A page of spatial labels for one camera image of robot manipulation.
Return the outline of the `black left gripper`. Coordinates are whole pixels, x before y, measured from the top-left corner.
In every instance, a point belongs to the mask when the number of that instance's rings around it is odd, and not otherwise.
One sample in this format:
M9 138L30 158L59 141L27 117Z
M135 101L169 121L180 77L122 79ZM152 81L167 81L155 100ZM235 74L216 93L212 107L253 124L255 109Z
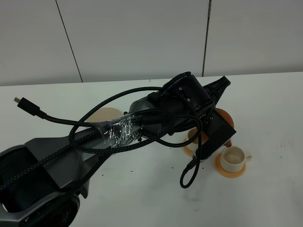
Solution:
M194 75L182 73L167 82L159 91L147 96L156 108L175 114L192 114L209 118L225 89L231 82L225 77L202 85Z

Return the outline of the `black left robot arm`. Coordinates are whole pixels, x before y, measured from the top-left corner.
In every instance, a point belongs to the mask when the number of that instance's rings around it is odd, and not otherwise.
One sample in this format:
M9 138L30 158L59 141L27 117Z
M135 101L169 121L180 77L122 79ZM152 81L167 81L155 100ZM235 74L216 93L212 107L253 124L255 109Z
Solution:
M216 110L230 85L222 77L202 86L190 72L162 87L138 87L101 102L78 121L54 118L25 98L17 106L32 116L72 127L66 137L35 138L0 155L0 224L3 227L67 227L77 215L89 180L113 154L157 142L180 148L197 140L193 170L235 129Z

